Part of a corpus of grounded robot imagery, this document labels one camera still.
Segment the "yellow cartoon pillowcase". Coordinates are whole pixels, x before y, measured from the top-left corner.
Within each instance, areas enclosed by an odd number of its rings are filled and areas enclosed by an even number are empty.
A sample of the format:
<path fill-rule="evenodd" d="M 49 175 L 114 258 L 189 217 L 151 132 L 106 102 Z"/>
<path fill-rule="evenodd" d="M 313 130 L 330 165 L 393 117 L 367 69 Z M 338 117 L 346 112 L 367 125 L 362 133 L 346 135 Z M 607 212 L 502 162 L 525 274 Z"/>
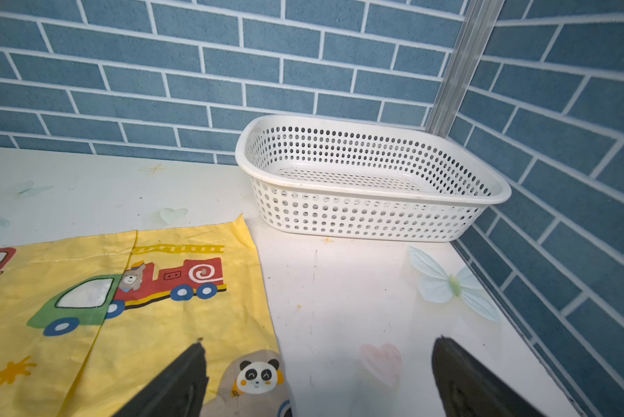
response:
<path fill-rule="evenodd" d="M 111 416 L 202 339 L 199 416 L 290 416 L 242 218 L 0 248 L 0 416 Z"/>

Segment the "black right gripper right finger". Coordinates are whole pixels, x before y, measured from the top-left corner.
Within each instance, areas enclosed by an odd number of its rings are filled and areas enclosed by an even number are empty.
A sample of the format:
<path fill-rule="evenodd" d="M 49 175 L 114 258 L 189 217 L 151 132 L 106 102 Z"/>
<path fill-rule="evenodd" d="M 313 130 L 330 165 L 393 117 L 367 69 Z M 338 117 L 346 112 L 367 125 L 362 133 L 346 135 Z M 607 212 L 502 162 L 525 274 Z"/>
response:
<path fill-rule="evenodd" d="M 542 415 L 451 338 L 435 340 L 432 368 L 447 416 Z"/>

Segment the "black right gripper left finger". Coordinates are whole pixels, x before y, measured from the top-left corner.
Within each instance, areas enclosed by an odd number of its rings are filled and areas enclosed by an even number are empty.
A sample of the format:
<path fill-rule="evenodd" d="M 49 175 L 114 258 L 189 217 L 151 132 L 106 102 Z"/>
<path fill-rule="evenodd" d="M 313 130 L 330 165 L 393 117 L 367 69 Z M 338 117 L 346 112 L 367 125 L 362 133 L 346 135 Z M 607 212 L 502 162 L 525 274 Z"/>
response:
<path fill-rule="evenodd" d="M 198 339 L 114 416 L 199 416 L 208 384 L 206 351 Z"/>

